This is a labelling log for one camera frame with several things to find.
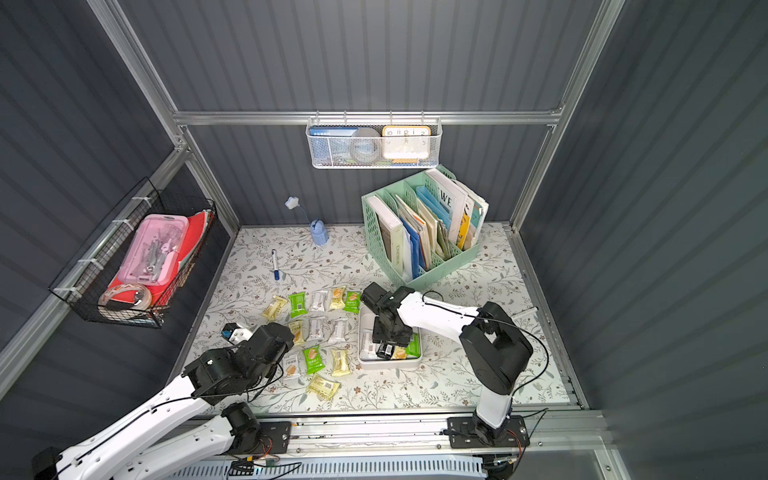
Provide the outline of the black cookie packet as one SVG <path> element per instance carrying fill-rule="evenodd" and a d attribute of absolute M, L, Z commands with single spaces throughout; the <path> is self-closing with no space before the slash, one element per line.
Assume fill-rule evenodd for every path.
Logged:
<path fill-rule="evenodd" d="M 384 361 L 389 361 L 393 358 L 396 347 L 388 343 L 380 343 L 376 350 L 376 356 Z"/>

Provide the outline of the silver white cookie packet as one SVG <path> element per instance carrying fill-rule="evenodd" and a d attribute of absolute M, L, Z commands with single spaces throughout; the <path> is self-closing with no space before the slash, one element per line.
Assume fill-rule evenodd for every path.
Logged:
<path fill-rule="evenodd" d="M 300 362 L 297 354 L 289 354 L 282 360 L 283 379 L 296 379 L 301 376 Z"/>

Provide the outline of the green cookie packet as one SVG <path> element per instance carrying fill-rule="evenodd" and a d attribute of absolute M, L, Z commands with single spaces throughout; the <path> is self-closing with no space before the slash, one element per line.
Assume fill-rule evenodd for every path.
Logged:
<path fill-rule="evenodd" d="M 308 313 L 305 292 L 297 292 L 297 293 L 290 294 L 288 299 L 290 301 L 290 308 L 291 308 L 290 317 L 291 318 L 297 318 L 299 316 L 302 316 Z"/>
<path fill-rule="evenodd" d="M 325 362 L 322 357 L 321 349 L 318 346 L 312 346 L 302 351 L 305 370 L 308 375 L 319 373 L 325 368 Z"/>
<path fill-rule="evenodd" d="M 345 297 L 343 310 L 348 313 L 358 314 L 360 311 L 361 294 L 356 291 L 349 291 Z"/>

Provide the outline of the yellow cookie packet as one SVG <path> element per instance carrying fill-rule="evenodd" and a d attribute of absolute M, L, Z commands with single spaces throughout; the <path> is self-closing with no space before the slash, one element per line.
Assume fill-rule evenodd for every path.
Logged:
<path fill-rule="evenodd" d="M 315 374 L 307 386 L 307 391 L 314 393 L 324 401 L 331 401 L 338 392 L 341 383 Z"/>
<path fill-rule="evenodd" d="M 289 323 L 289 329 L 293 335 L 293 345 L 300 346 L 306 342 L 305 322 L 301 319 Z"/>
<path fill-rule="evenodd" d="M 348 351 L 345 349 L 332 349 L 332 372 L 333 377 L 342 377 L 351 373 Z"/>
<path fill-rule="evenodd" d="M 274 295 L 269 304 L 263 309 L 261 315 L 267 322 L 275 322 L 283 319 L 289 300 L 286 297 Z"/>
<path fill-rule="evenodd" d="M 330 303 L 328 306 L 329 311 L 342 310 L 345 307 L 345 294 L 346 287 L 339 286 L 331 291 Z"/>

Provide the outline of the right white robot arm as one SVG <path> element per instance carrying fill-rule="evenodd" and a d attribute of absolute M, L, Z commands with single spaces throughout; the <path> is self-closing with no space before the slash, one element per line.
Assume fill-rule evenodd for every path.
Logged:
<path fill-rule="evenodd" d="M 363 290 L 361 300 L 374 314 L 375 343 L 405 348 L 416 328 L 458 343 L 481 384 L 476 434 L 490 442 L 506 432 L 516 382 L 534 350 L 503 308 L 494 302 L 458 306 L 407 286 L 388 292 L 377 283 Z"/>

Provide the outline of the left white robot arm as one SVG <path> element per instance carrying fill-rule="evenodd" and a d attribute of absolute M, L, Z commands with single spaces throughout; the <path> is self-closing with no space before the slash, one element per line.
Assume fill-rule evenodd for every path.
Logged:
<path fill-rule="evenodd" d="M 195 431 L 164 438 L 221 401 L 265 387 L 294 345 L 290 328 L 276 322 L 255 331 L 237 324 L 231 329 L 232 346 L 205 351 L 160 392 L 109 427 L 66 449 L 49 447 L 35 455 L 34 478 L 159 478 L 212 455 L 252 453 L 269 446 L 244 402 L 230 404 Z"/>

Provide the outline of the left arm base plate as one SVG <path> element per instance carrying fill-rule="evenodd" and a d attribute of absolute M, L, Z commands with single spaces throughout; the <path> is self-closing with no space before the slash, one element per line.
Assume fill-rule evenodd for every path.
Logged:
<path fill-rule="evenodd" d="M 292 426 L 290 421 L 268 421 L 248 427 L 243 434 L 240 450 L 250 455 L 285 454 Z"/>

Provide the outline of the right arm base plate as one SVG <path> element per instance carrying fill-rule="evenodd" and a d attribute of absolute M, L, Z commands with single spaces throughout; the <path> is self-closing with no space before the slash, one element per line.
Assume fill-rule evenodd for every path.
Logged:
<path fill-rule="evenodd" d="M 442 431 L 453 449 L 512 448 L 522 450 L 530 445 L 529 430 L 520 415 L 507 416 L 502 425 L 493 428 L 478 416 L 454 416 L 447 419 Z"/>

